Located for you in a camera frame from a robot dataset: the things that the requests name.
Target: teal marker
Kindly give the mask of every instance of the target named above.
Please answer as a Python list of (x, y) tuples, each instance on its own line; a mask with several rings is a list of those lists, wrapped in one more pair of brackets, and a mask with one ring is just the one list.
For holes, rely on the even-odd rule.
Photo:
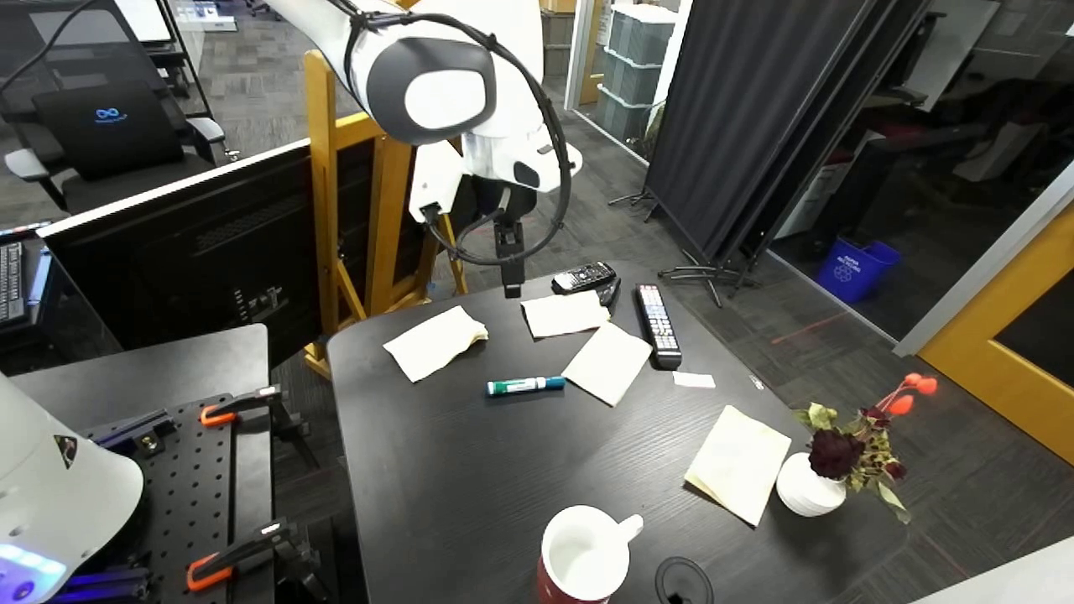
[(566, 379), (564, 375), (526, 375), (526, 379), (495, 379), (488, 383), (488, 397), (514, 397), (514, 392), (545, 392), (545, 388), (564, 388)]

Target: small plant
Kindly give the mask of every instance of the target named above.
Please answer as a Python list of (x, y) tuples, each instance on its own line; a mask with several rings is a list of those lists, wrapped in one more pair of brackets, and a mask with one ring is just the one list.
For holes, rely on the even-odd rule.
[(860, 410), (850, 424), (839, 424), (832, 405), (808, 402), (802, 410), (812, 428), (808, 465), (818, 475), (843, 481), (850, 493), (875, 490), (911, 522), (911, 509), (892, 490), (905, 465), (892, 453), (889, 427), (913, 414), (916, 397), (936, 397), (936, 388), (936, 375), (905, 371), (889, 397)]

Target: cable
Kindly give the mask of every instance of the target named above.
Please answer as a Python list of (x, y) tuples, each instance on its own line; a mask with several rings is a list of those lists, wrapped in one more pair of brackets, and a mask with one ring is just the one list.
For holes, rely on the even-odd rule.
[(345, 41), (345, 64), (350, 64), (350, 57), (351, 57), (351, 42), (359, 41), (355, 29), (378, 29), (378, 28), (429, 19), (429, 22), (444, 22), (444, 28), (464, 29), (464, 33), (467, 33), (474, 42), (481, 42), (485, 50), (500, 54), (500, 57), (526, 79), (526, 88), (530, 88), (530, 93), (535, 93), (535, 100), (537, 100), (537, 106), (539, 106), (545, 128), (548, 128), (548, 134), (549, 134), (549, 147), (555, 147), (555, 155), (557, 155), (557, 169), (562, 169), (562, 205), (557, 205), (555, 217), (549, 217), (548, 234), (545, 234), (537, 245), (525, 247), (525, 251), (514, 251), (514, 256), (504, 256), (504, 258), (481, 258), (481, 256), (470, 256), (470, 251), (464, 247), (464, 239), (467, 239), (477, 224), (495, 221), (496, 216), (485, 216), (477, 224), (470, 224), (470, 227), (461, 234), (461, 245), (451, 245), (448, 234), (438, 227), (438, 221), (429, 221), (429, 216), (425, 216), (425, 232), (438, 239), (438, 245), (440, 245), (448, 256), (452, 256), (452, 258), (461, 258), (461, 263), (470, 263), (470, 264), (509, 264), (509, 263), (519, 263), (519, 258), (537, 256), (537, 251), (564, 227), (566, 205), (571, 205), (566, 136), (564, 136), (564, 128), (562, 128), (562, 121), (557, 121), (557, 115), (555, 115), (555, 106), (549, 106), (549, 97), (545, 93), (545, 85), (539, 85), (539, 79), (525, 67), (525, 59), (517, 59), (496, 37), (490, 37), (490, 33), (485, 33), (485, 29), (455, 19), (455, 17), (448, 17), (448, 12), (376, 12), (376, 9), (373, 9), (373, 12), (351, 12), (351, 9), (345, 9), (345, 12), (351, 17), (351, 19), (350, 19), (350, 22), (351, 22), (351, 33), (350, 33), (350, 41)]
[(64, 29), (72, 28), (72, 19), (75, 19), (78, 12), (84, 12), (91, 4), (96, 4), (96, 0), (78, 4), (78, 8), (59, 19), (59, 28), (53, 29), (53, 37), (49, 37), (27, 64), (21, 64), (17, 70), (9, 70), (9, 77), (0, 85), (0, 93), (6, 93), (6, 88), (9, 88), (17, 77), (25, 77), (33, 64), (40, 64), (40, 59), (47, 57), (47, 50), (56, 46), (56, 41), (59, 41)]

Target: white mug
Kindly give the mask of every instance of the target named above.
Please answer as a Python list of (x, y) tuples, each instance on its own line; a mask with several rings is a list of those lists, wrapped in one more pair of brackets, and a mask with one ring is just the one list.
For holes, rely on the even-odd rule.
[(631, 540), (643, 519), (613, 519), (599, 505), (562, 509), (539, 538), (537, 592), (545, 604), (609, 602), (631, 571)]

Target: monitor screen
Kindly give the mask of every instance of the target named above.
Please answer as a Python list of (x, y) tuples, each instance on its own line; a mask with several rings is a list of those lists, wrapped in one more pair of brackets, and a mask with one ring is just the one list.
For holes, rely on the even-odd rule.
[[(355, 145), (339, 162), (341, 243), (359, 245), (373, 150)], [(40, 239), (123, 348), (266, 322), (274, 364), (319, 335), (304, 140), (64, 217)]]

